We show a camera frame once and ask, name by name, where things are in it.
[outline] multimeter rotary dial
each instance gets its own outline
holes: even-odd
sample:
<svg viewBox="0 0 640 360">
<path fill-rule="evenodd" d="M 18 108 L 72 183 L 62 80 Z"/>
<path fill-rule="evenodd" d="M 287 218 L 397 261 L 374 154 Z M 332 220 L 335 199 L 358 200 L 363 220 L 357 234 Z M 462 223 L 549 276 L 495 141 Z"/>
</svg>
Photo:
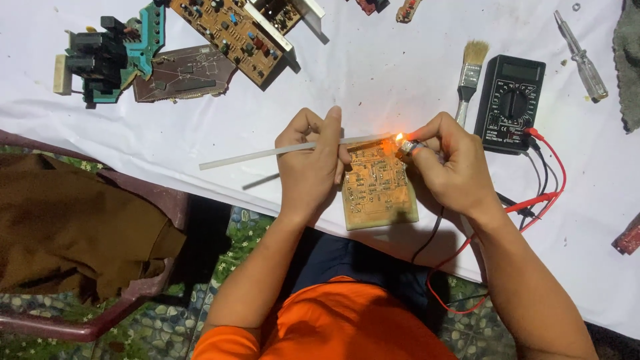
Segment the multimeter rotary dial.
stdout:
<svg viewBox="0 0 640 360">
<path fill-rule="evenodd" d="M 536 87 L 496 80 L 492 99 L 492 120 L 500 125 L 524 128 L 531 122 L 537 102 Z"/>
</svg>

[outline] white tablecloth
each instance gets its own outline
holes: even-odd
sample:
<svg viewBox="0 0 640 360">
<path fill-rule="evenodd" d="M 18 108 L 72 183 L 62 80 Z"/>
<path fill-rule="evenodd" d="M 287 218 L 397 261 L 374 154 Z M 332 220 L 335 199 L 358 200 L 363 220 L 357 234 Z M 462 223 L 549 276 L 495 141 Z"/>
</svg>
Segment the white tablecloth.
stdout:
<svg viewBox="0 0 640 360">
<path fill-rule="evenodd" d="M 101 15 L 124 21 L 147 3 L 40 1 L 25 10 L 27 24 L 16 11 L 0 13 L 0 127 L 93 156 L 147 181 L 275 215 L 278 180 L 242 190 L 277 173 L 274 158 L 206 172 L 198 164 L 272 148 L 276 135 L 303 106 L 323 116 L 332 105 L 341 105 L 345 136 L 412 131 L 438 111 L 454 113 L 465 43 L 486 40 L 491 43 L 488 58 L 508 54 L 547 63 L 536 127 L 564 160 L 568 184 L 544 221 L 525 237 L 586 320 L 640 338 L 635 306 L 640 302 L 640 255 L 622 256 L 610 245 L 640 211 L 635 158 L 640 132 L 625 135 L 622 130 L 611 51 L 620 0 L 582 0 L 579 12 L 572 11 L 573 2 L 560 0 L 425 0 L 410 24 L 395 21 L 400 0 L 370 17 L 355 1 L 325 0 L 323 29 L 330 41 L 323 45 L 306 25 L 298 24 L 287 38 L 296 47 L 302 71 L 285 70 L 265 92 L 240 72 L 227 95 L 178 104 L 137 104 L 129 90 L 117 105 L 86 110 L 80 95 L 51 92 L 54 55 L 63 53 L 68 42 L 63 30 L 99 28 Z M 585 101 L 575 63 L 560 64 L 570 55 L 554 22 L 556 9 L 589 51 L 610 91 L 599 104 Z M 166 30 L 164 50 L 205 43 L 171 10 Z M 79 78 L 74 78 L 74 89 L 81 89 Z M 470 103 L 469 131 L 480 90 Z M 487 158 L 498 191 L 516 200 L 536 193 L 538 180 L 526 157 L 488 153 Z M 548 160 L 558 173 L 553 159 Z M 425 241 L 436 217 L 436 207 L 419 208 L 418 224 L 349 234 L 338 194 L 316 227 L 406 259 Z M 453 223 L 443 221 L 419 263 L 433 265 L 464 238 Z M 471 249 L 446 269 L 480 280 Z"/>
</svg>

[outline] screwdriver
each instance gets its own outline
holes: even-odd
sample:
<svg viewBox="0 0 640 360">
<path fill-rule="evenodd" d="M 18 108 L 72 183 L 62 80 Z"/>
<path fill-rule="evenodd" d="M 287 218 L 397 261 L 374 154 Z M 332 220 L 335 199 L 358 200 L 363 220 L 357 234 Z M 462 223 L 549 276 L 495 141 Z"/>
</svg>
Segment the screwdriver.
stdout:
<svg viewBox="0 0 640 360">
<path fill-rule="evenodd" d="M 595 101 L 600 101 L 607 96 L 609 92 L 602 82 L 602 78 L 598 74 L 593 62 L 587 57 L 587 51 L 580 47 L 578 40 L 575 39 L 569 25 L 562 19 L 559 11 L 555 11 L 556 23 L 560 29 L 560 34 L 566 40 L 569 45 L 569 51 L 571 52 L 571 60 L 578 64 L 578 74 L 582 80 L 582 84 L 587 89 L 589 97 Z"/>
</svg>

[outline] paintbrush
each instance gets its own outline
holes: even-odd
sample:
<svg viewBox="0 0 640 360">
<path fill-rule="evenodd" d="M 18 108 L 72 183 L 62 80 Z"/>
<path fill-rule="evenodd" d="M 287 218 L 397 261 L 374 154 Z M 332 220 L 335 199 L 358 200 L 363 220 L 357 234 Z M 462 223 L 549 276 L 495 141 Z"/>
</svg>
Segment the paintbrush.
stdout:
<svg viewBox="0 0 640 360">
<path fill-rule="evenodd" d="M 480 70 L 486 54 L 489 52 L 489 44 L 480 40 L 471 40 L 465 46 L 465 56 L 460 72 L 460 82 L 458 83 L 458 111 L 456 121 L 460 126 L 465 127 L 467 119 L 467 108 L 471 97 L 476 93 Z"/>
</svg>

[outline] red wire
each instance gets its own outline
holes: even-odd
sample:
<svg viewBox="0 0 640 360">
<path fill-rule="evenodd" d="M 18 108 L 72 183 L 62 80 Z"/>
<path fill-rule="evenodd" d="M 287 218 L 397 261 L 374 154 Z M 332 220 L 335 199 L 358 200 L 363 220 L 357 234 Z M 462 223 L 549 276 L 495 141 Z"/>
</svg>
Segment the red wire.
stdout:
<svg viewBox="0 0 640 360">
<path fill-rule="evenodd" d="M 542 135 L 538 134 L 537 130 L 531 128 L 531 129 L 525 129 L 525 132 L 530 134 L 531 136 L 535 137 L 536 139 L 542 141 L 549 148 L 551 153 L 556 158 L 556 160 L 558 162 L 558 165 L 560 166 L 560 170 L 562 170 L 563 181 L 562 181 L 562 186 L 560 186 L 560 190 L 557 193 L 555 193 L 555 192 L 546 193 L 546 194 L 540 195 L 538 197 L 535 197 L 533 199 L 529 199 L 529 200 L 520 202 L 518 204 L 515 204 L 515 205 L 510 206 L 510 207 L 505 209 L 505 211 L 510 213 L 512 211 L 518 211 L 519 209 L 526 208 L 526 207 L 528 207 L 530 205 L 537 204 L 539 202 L 550 201 L 549 205 L 543 211 L 541 211 L 540 214 L 538 214 L 538 217 L 534 218 L 524 228 L 522 228 L 522 230 L 520 231 L 521 233 L 524 232 L 526 229 L 530 228 L 530 226 L 532 226 L 539 219 L 542 218 L 542 215 L 544 215 L 551 208 L 551 206 L 556 202 L 558 197 L 560 197 L 560 194 L 562 194 L 562 192 L 564 191 L 564 187 L 566 185 L 566 171 L 564 169 L 564 165 L 562 164 L 562 161 L 560 160 L 560 157 L 558 156 L 558 154 L 556 153 L 554 148 L 549 144 L 548 141 L 546 141 L 546 139 Z M 471 239 L 473 239 L 473 237 L 475 235 L 476 235 L 475 233 L 473 235 L 471 235 L 471 237 L 468 238 L 467 240 L 465 240 L 465 242 L 462 244 L 462 246 L 452 256 L 449 256 L 447 259 L 445 259 L 441 263 L 439 263 L 436 266 L 434 266 L 431 269 L 431 271 L 429 271 L 429 274 L 427 275 L 427 281 L 426 282 L 427 282 L 427 287 L 429 288 L 429 291 L 431 291 L 433 296 L 435 296 L 436 299 L 438 299 L 438 302 L 440 303 L 440 305 L 442 305 L 446 310 L 448 310 L 448 311 L 450 311 L 450 312 L 452 312 L 454 314 L 469 314 L 469 313 L 473 312 L 473 310 L 476 310 L 477 308 L 480 307 L 480 305 L 482 305 L 482 303 L 486 300 L 486 298 L 489 296 L 489 294 L 487 293 L 485 296 L 483 296 L 480 299 L 480 301 L 478 301 L 477 304 L 474 305 L 473 307 L 471 307 L 469 310 L 457 311 L 457 310 L 454 310 L 454 309 L 451 309 L 450 307 L 448 307 L 447 304 L 445 304 L 444 301 L 442 301 L 442 299 L 438 296 L 438 294 L 436 294 L 436 292 L 433 291 L 433 288 L 431 287 L 431 276 L 437 270 L 439 270 L 443 265 L 445 265 L 446 263 L 448 263 L 451 260 L 453 260 L 456 256 L 460 255 L 460 253 L 463 250 L 465 250 L 465 248 L 467 248 L 467 246 L 471 243 Z"/>
</svg>

